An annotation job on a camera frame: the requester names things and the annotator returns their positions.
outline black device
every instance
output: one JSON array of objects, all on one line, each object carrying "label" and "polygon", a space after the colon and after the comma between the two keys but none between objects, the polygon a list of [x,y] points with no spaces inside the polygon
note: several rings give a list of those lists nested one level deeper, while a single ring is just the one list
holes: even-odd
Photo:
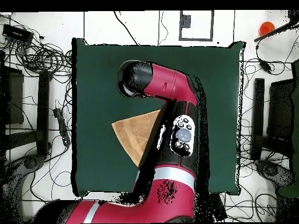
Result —
[{"label": "black device", "polygon": [[299,10],[288,10],[287,17],[290,18],[290,21],[287,24],[285,24],[282,27],[279,27],[279,28],[271,31],[268,34],[265,34],[263,36],[260,36],[260,37],[256,38],[255,42],[258,42],[258,41],[263,40],[263,39],[265,39],[267,37],[273,36],[273,35],[275,35],[277,33],[284,32],[284,31],[286,31],[288,29],[299,27],[299,25],[298,25],[298,23],[299,23]]},{"label": "black device", "polygon": [[53,110],[53,113],[54,113],[54,117],[58,120],[59,132],[62,137],[63,145],[65,147],[69,147],[71,144],[71,140],[68,136],[68,130],[67,130],[67,126],[65,124],[65,120],[64,120],[62,111],[60,108],[55,108]]},{"label": "black device", "polygon": [[294,79],[271,84],[267,135],[263,135],[265,80],[263,78],[255,79],[253,84],[251,160],[260,159],[263,147],[281,153],[288,158],[292,157],[294,151],[291,143],[292,102],[290,95],[294,85]]},{"label": "black device", "polygon": [[[270,180],[275,189],[289,186],[294,180],[294,176],[288,169],[268,160],[258,160],[255,165],[258,174]],[[276,199],[276,222],[298,222],[299,198],[287,198],[277,194]]]},{"label": "black device", "polygon": [[31,45],[34,34],[25,29],[4,24],[2,34],[12,40],[18,40],[28,46]]},{"label": "black device", "polygon": [[9,119],[6,124],[22,124],[23,115],[23,83],[24,75],[21,70],[4,66],[5,76],[1,83],[8,84],[9,95],[13,104],[9,106]]},{"label": "black device", "polygon": [[[3,120],[4,122],[0,122],[1,127],[5,130],[5,125],[7,124],[7,119],[9,119],[9,106],[12,104],[15,107],[17,105],[14,102],[11,102],[11,96],[9,93],[9,79],[7,77],[7,73],[4,67],[4,59],[5,53],[0,52],[0,64],[1,64],[1,74],[0,78],[1,83],[1,96],[2,102],[4,104],[6,102],[8,107],[6,109],[2,109],[3,111]],[[0,136],[0,143],[5,145],[3,149],[13,149],[19,146],[23,146],[26,144],[30,144],[32,142],[36,142],[37,146],[37,154],[42,156],[48,155],[49,150],[49,142],[48,142],[48,119],[49,119],[49,90],[50,90],[50,81],[53,76],[49,71],[40,71],[39,72],[39,98],[37,102],[37,129],[32,131],[18,132],[10,135]]]},{"label": "black device", "polygon": [[[0,223],[25,223],[22,214],[22,188],[26,176],[41,168],[51,148],[48,142],[49,89],[52,74],[39,72],[39,98],[37,106],[37,129],[5,135],[5,125],[9,121],[11,101],[9,70],[4,66],[5,53],[0,51]],[[37,154],[6,161],[6,151],[18,146],[36,142]]]}]

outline control buttons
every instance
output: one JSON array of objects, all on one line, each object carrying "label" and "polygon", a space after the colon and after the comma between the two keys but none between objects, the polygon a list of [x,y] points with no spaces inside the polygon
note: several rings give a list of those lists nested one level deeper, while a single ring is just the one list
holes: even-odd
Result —
[{"label": "control buttons", "polygon": [[190,142],[192,134],[187,129],[179,129],[176,133],[176,138],[182,142]]},{"label": "control buttons", "polygon": [[188,151],[190,149],[190,146],[188,144],[185,144],[184,148]]},{"label": "control buttons", "polygon": [[182,144],[180,142],[176,142],[175,146],[178,147],[178,148],[180,148],[182,146]]},{"label": "control buttons", "polygon": [[193,154],[196,141],[196,126],[188,115],[177,116],[173,121],[172,134],[169,147],[171,151],[181,157]]}]

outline black stand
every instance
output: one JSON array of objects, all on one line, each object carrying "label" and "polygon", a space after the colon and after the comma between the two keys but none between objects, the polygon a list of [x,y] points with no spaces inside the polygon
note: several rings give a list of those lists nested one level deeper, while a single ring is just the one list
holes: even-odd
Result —
[{"label": "black stand", "polygon": [[[44,165],[48,154],[49,88],[52,76],[48,71],[39,72],[39,99],[37,106],[37,130],[5,135],[9,118],[9,78],[4,66],[5,53],[0,51],[0,222],[25,223],[22,214],[22,188],[26,176]],[[14,164],[5,164],[7,149],[36,142],[37,155],[27,156]]]},{"label": "black stand", "polygon": [[39,99],[37,102],[37,130],[19,132],[6,135],[8,149],[17,148],[32,142],[36,142],[37,154],[47,156],[48,154],[48,124],[49,124],[49,91],[52,80],[49,71],[39,72]]},{"label": "black stand", "polygon": [[278,95],[291,91],[293,86],[293,79],[272,83],[270,87],[267,135],[263,135],[265,80],[262,78],[255,79],[253,85],[251,160],[260,159],[262,148],[275,153],[281,153],[292,159],[294,151],[290,140],[291,130],[290,127],[287,126],[291,126],[292,118],[291,113],[287,112],[291,111],[291,106],[287,103],[290,101],[290,97],[289,95],[285,95],[285,97],[281,97],[281,100],[279,100]]},{"label": "black stand", "polygon": [[283,25],[282,27],[279,27],[279,28],[275,29],[274,31],[271,31],[268,34],[265,34],[264,36],[260,36],[260,37],[256,38],[255,42],[258,42],[258,41],[263,40],[267,37],[273,36],[277,33],[284,32],[288,29],[297,27],[296,24],[299,22],[299,10],[288,10],[288,15],[287,16],[288,16],[288,18],[290,18],[289,23]]}]

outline circular button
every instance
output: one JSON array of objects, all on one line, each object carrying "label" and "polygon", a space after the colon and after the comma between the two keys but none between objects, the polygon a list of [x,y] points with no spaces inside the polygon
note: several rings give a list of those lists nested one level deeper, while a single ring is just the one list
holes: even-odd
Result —
[{"label": "circular button", "polygon": [[182,144],[180,142],[176,142],[175,146],[177,146],[178,148],[180,148],[182,146]]},{"label": "circular button", "polygon": [[187,129],[179,129],[176,133],[176,138],[182,142],[190,142],[192,134]]}]

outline wire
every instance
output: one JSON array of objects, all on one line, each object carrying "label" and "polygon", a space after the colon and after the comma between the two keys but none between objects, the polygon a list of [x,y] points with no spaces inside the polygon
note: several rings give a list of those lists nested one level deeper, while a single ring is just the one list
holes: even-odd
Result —
[{"label": "wire", "polygon": [[[5,58],[5,60],[6,61],[9,60],[9,66],[11,66],[11,64],[14,64],[17,69],[19,69],[19,67],[23,67],[24,71],[27,73],[27,75],[24,75],[24,76],[27,78],[38,78],[39,76],[37,75],[37,73],[39,73],[40,71],[47,70],[47,71],[51,72],[51,74],[53,76],[53,80],[65,85],[65,96],[64,96],[64,102],[62,104],[61,111],[63,111],[64,108],[67,108],[68,114],[71,115],[71,112],[69,110],[69,108],[72,106],[71,51],[67,51],[64,54],[63,50],[60,49],[57,45],[50,44],[50,43],[43,44],[41,42],[42,36],[40,35],[40,33],[38,31],[31,29],[25,25],[22,25],[21,23],[15,21],[13,19],[11,19],[11,21],[17,23],[17,25],[15,25],[15,27],[30,31],[34,34],[34,36],[33,36],[33,41],[31,43],[31,45],[22,44],[21,42],[18,42],[18,41],[15,42],[15,41],[10,40],[9,38],[6,38],[5,42],[1,43],[2,50],[4,50],[4,49],[9,50],[9,55]],[[18,63],[11,62],[11,56],[14,56],[17,59]],[[58,79],[59,76],[66,76],[67,79],[66,80]],[[28,97],[25,97],[24,99],[26,99],[26,98],[31,98],[33,101],[33,104],[23,103],[23,102],[22,102],[22,104],[38,106],[38,104],[34,101],[33,96],[28,96]],[[23,114],[26,116],[27,121],[31,127],[30,130],[33,131],[35,138],[37,140],[35,129],[32,127],[28,116],[20,107],[18,107],[16,104],[14,104],[15,100],[16,99],[14,99],[13,101],[11,100],[10,104],[14,105],[15,107],[17,107],[18,109],[20,109],[23,112]],[[66,119],[66,120],[68,120],[66,125],[67,125],[67,130],[69,132],[71,131],[71,125],[68,124],[70,119],[71,118]],[[46,162],[51,163],[51,161],[53,159],[59,157],[58,160],[54,164],[54,166],[55,166],[57,164],[57,162],[60,160],[61,156],[69,149],[69,147],[65,148],[61,154],[52,156],[53,141],[52,141],[52,146],[51,146],[50,158],[45,160],[45,163]],[[51,169],[53,169],[54,166],[52,166],[49,169],[48,173],[51,173]],[[34,187],[43,177],[45,177],[46,174],[39,181],[34,183],[35,176],[36,176],[36,173],[34,172],[33,180],[32,180],[29,190],[31,191],[33,196],[36,197],[40,202],[46,203],[47,201],[42,200],[40,197],[38,197],[32,191],[32,187]]]},{"label": "wire", "polygon": [[125,24],[124,24],[124,23],[117,17],[116,12],[113,11],[113,13],[114,13],[116,19],[120,22],[120,24],[122,24],[122,25],[124,26],[124,28],[127,30],[128,34],[131,36],[131,38],[132,38],[132,40],[135,42],[135,44],[136,44],[137,46],[139,46],[139,44],[135,41],[135,39],[133,38],[132,34],[130,33],[130,31],[129,31],[128,28],[126,27],[126,25],[125,25]]},{"label": "wire", "polygon": [[282,74],[282,73],[284,72],[284,70],[285,70],[286,68],[287,68],[288,70],[291,70],[290,68],[288,68],[288,67],[286,66],[286,62],[287,62],[289,56],[291,55],[291,53],[292,53],[292,51],[293,51],[293,49],[294,49],[294,46],[295,46],[295,44],[296,44],[298,38],[299,38],[299,35],[298,35],[297,38],[295,39],[295,42],[294,42],[294,44],[293,44],[293,46],[292,46],[292,48],[291,48],[291,51],[290,51],[290,53],[288,54],[288,56],[287,56],[287,58],[286,58],[286,60],[285,60],[284,62],[281,62],[281,61],[272,61],[272,62],[269,62],[269,61],[265,61],[265,60],[261,59],[261,58],[259,57],[259,55],[258,55],[258,49],[259,49],[259,43],[260,43],[262,40],[264,40],[264,39],[262,39],[262,40],[260,40],[260,41],[258,42],[258,44],[256,45],[256,48],[255,48],[255,51],[256,51],[256,57],[258,58],[258,60],[259,60],[259,62],[260,62],[261,64],[264,64],[265,66],[267,66],[267,65],[269,65],[269,64],[272,64],[272,65],[273,65],[274,62],[275,62],[275,63],[279,63],[279,64],[283,64],[283,70],[282,70],[280,73],[277,73],[277,74],[272,73],[272,72],[274,71],[274,69],[275,69],[275,66],[273,65],[273,69],[269,69],[269,70],[267,71],[269,74],[271,74],[271,75],[280,75],[280,74]]},{"label": "wire", "polygon": [[159,46],[160,46],[160,44],[164,41],[164,40],[166,40],[166,38],[167,38],[167,36],[168,36],[168,29],[164,26],[164,24],[163,24],[163,15],[164,15],[164,11],[162,12],[162,17],[161,17],[161,24],[163,25],[163,27],[166,29],[166,31],[167,31],[167,34],[166,34],[166,36],[165,36],[165,38],[163,39],[163,40],[161,40],[161,42],[159,43]]}]

